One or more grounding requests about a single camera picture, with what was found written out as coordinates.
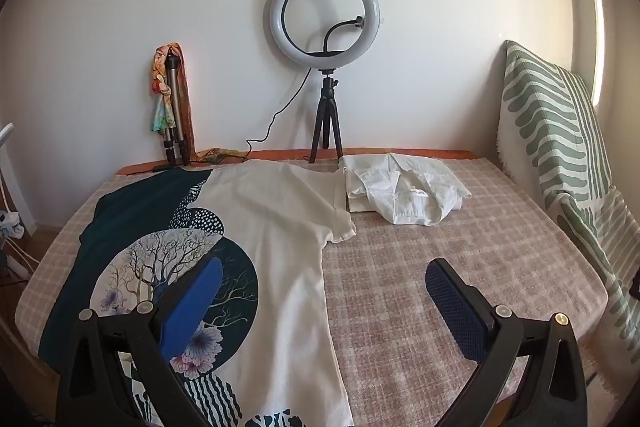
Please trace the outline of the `white and teal printed shirt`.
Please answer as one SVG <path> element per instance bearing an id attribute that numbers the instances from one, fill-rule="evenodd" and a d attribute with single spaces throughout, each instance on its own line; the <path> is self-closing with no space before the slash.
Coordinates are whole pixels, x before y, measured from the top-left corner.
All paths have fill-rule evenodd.
<path id="1" fill-rule="evenodd" d="M 101 197 L 40 338 L 62 426 L 348 426 L 322 251 L 351 239 L 341 171 L 252 160 Z M 205 255 L 222 283 L 186 349 L 158 300 Z"/>

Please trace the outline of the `pink checked bed blanket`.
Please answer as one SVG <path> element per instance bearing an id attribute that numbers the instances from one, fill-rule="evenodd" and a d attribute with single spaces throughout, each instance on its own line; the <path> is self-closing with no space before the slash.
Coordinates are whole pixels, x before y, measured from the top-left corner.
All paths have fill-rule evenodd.
<path id="1" fill-rule="evenodd" d="M 490 162 L 438 225 L 349 205 L 346 171 L 253 160 L 116 176 L 15 323 L 79 426 L 583 426 L 605 289 Z"/>

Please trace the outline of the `folded white shirt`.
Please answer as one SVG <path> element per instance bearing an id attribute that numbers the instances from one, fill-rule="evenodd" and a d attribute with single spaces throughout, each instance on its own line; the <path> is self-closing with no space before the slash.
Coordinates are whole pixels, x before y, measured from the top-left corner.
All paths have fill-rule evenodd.
<path id="1" fill-rule="evenodd" d="M 341 159 L 349 211 L 392 225 L 438 225 L 472 193 L 441 160 L 397 153 Z"/>

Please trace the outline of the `folded silver tripod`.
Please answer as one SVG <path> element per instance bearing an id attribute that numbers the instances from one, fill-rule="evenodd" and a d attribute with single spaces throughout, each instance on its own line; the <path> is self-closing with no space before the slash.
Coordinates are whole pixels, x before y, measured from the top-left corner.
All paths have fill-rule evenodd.
<path id="1" fill-rule="evenodd" d="M 168 80 L 168 86 L 170 89 L 170 101 L 171 112 L 174 116 L 174 127 L 169 131 L 172 142 L 178 147 L 180 153 L 181 162 L 183 165 L 188 165 L 190 162 L 190 153 L 188 144 L 186 144 L 186 137 L 183 132 L 183 125 L 180 113 L 180 96 L 179 96 L 179 81 L 178 72 L 180 66 L 180 58 L 172 49 L 168 49 L 167 57 L 165 60 L 165 72 Z"/>

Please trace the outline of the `green and white patterned cushion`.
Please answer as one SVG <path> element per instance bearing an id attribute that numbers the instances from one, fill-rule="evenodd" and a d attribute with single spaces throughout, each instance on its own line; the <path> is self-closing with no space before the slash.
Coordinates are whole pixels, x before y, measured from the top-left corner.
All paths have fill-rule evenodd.
<path id="1" fill-rule="evenodd" d="M 506 173 L 565 232 L 608 293 L 598 346 L 639 372 L 639 225 L 618 191 L 582 77 L 514 41 L 506 52 L 498 152 Z"/>

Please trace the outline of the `black mini tripod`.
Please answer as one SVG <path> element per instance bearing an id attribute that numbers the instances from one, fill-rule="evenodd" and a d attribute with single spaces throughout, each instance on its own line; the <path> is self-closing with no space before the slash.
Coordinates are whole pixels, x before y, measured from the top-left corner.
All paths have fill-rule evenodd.
<path id="1" fill-rule="evenodd" d="M 330 146 L 330 134 L 334 136 L 336 157 L 343 157 L 343 142 L 338 120 L 337 103 L 335 100 L 335 87 L 338 81 L 333 77 L 334 69 L 321 71 L 323 83 L 320 92 L 320 100 L 317 107 L 314 133 L 312 134 L 311 149 L 308 162 L 313 164 L 318 157 L 318 150 L 327 150 Z"/>

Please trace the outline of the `colourful orange scarf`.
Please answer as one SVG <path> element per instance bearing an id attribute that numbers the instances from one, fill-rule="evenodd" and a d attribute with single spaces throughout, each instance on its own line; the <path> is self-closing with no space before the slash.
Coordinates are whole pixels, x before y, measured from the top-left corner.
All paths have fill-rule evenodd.
<path id="1" fill-rule="evenodd" d="M 169 165 L 195 159 L 194 132 L 186 62 L 178 42 L 159 46 L 151 66 L 151 90 L 155 96 L 152 131 L 163 139 Z"/>

